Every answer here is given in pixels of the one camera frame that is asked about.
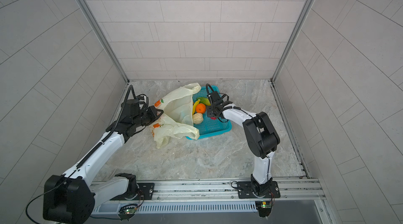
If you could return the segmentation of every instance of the teal plastic basket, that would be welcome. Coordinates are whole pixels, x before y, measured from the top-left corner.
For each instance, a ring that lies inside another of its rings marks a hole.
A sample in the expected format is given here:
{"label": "teal plastic basket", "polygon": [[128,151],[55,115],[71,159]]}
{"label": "teal plastic basket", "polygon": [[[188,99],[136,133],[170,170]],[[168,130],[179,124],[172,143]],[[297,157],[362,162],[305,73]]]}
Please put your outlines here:
{"label": "teal plastic basket", "polygon": [[[218,87],[216,86],[211,87],[213,88],[214,91],[219,92]],[[207,92],[205,90],[205,86],[203,86],[197,94],[193,95],[193,103],[196,101],[196,98],[198,97],[207,98]],[[207,112],[203,114],[203,122],[201,124],[194,124],[193,126],[199,130],[200,133],[199,139],[224,134],[225,132],[228,132],[232,129],[230,121],[220,122],[218,119],[213,120],[207,117]]]}

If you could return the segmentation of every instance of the marble floor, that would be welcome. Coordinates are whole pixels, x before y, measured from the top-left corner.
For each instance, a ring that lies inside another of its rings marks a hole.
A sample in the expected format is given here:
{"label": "marble floor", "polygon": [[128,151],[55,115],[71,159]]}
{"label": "marble floor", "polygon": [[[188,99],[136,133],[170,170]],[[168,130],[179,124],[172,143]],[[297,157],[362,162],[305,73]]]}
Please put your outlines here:
{"label": "marble floor", "polygon": [[[153,104],[170,91],[198,82],[216,85],[220,92],[247,111],[266,112],[280,136],[272,175],[300,176],[295,156],[275,98],[267,80],[174,80],[132,81],[136,94],[144,93]],[[120,172],[132,173],[138,180],[249,178],[254,168],[254,155],[249,150],[243,128],[232,123],[232,130],[199,140],[171,138],[168,145],[156,148],[148,129],[130,138],[116,151],[95,177],[106,181]]]}

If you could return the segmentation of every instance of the white plastic bag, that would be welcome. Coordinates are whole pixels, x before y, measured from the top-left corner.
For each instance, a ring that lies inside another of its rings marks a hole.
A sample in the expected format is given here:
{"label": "white plastic bag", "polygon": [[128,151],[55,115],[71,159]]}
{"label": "white plastic bag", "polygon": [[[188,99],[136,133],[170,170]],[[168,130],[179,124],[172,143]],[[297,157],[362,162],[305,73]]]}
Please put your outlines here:
{"label": "white plastic bag", "polygon": [[167,145],[171,137],[199,138],[199,130],[193,126],[192,96],[200,89],[199,83],[185,85],[173,90],[154,104],[157,109],[164,110],[161,117],[149,126],[158,149]]}

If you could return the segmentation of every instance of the black mounting plate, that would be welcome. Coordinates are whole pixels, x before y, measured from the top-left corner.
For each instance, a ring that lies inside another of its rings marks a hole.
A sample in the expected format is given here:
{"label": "black mounting plate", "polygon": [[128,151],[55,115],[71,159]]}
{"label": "black mounting plate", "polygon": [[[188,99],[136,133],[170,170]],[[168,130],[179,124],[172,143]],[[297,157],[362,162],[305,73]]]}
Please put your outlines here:
{"label": "black mounting plate", "polygon": [[[154,191],[155,184],[154,183],[137,183],[137,184],[139,185],[139,190],[141,190],[144,194],[144,200],[151,200],[153,193],[150,193],[150,190],[152,190],[152,192]],[[122,194],[122,195],[118,195],[110,200],[127,200],[127,199],[125,199],[124,195]],[[136,197],[134,197],[131,200],[138,201],[139,195],[137,194]]]}
{"label": "black mounting plate", "polygon": [[[238,190],[238,197],[240,199],[261,199],[261,198],[271,198],[271,195],[265,195],[263,197],[257,197],[251,187],[251,182],[250,181],[238,181],[237,182],[238,188],[241,189],[241,191]],[[272,181],[270,183],[270,191],[273,193],[275,199],[280,198],[280,191],[277,191],[276,188],[279,188],[278,184],[276,181]]]}

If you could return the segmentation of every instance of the metal vent grille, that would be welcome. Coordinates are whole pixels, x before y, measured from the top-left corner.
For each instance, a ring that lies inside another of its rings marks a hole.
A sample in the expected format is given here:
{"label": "metal vent grille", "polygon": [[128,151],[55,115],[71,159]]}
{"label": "metal vent grille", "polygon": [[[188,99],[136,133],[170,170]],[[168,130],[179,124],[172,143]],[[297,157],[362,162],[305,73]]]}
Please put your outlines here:
{"label": "metal vent grille", "polygon": [[244,202],[166,202],[144,203],[136,213],[254,212],[256,206]]}

